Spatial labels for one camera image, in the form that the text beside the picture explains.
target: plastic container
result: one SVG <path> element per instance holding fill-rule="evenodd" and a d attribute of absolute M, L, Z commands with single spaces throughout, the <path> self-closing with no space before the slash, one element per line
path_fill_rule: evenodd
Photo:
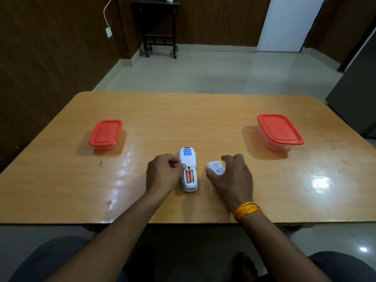
<path fill-rule="evenodd" d="M 271 150 L 290 151 L 304 144 L 302 137 L 288 118 L 279 114 L 257 116 L 257 130 L 264 145 Z"/>
<path fill-rule="evenodd" d="M 119 119 L 104 119 L 96 124 L 89 144 L 97 149 L 113 149 L 116 146 L 123 122 Z"/>

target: white door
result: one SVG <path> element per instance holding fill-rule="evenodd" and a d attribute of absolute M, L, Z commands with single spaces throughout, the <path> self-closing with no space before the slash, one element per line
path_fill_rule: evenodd
<path fill-rule="evenodd" d="M 270 0 L 258 52 L 299 52 L 324 0 Z"/>

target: electrical outlet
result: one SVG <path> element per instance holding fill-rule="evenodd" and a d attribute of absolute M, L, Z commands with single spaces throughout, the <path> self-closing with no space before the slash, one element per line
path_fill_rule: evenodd
<path fill-rule="evenodd" d="M 112 31 L 111 31 L 110 27 L 106 28 L 106 33 L 107 33 L 107 37 L 111 37 L 112 36 Z"/>

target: sticker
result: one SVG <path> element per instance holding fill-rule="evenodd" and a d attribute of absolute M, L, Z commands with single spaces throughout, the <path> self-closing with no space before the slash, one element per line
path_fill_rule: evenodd
<path fill-rule="evenodd" d="M 187 183 L 194 183 L 193 170 L 189 169 L 185 171 L 185 176 L 187 177 Z"/>
<path fill-rule="evenodd" d="M 192 155 L 192 151 L 190 148 L 183 149 L 184 155 Z"/>

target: brown wall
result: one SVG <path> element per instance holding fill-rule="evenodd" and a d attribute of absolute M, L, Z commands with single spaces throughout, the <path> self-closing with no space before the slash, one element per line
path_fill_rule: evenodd
<path fill-rule="evenodd" d="M 376 0 L 325 0 L 305 47 L 342 63 L 376 16 Z"/>
<path fill-rule="evenodd" d="M 119 60 L 105 31 L 107 1 L 0 0 L 0 171 Z M 109 10 L 116 17 L 116 3 Z"/>
<path fill-rule="evenodd" d="M 118 0 L 131 56 L 142 43 L 135 30 L 130 5 L 134 0 Z M 174 0 L 176 42 L 256 47 L 260 39 L 270 0 Z M 154 31 L 172 34 L 171 17 Z"/>

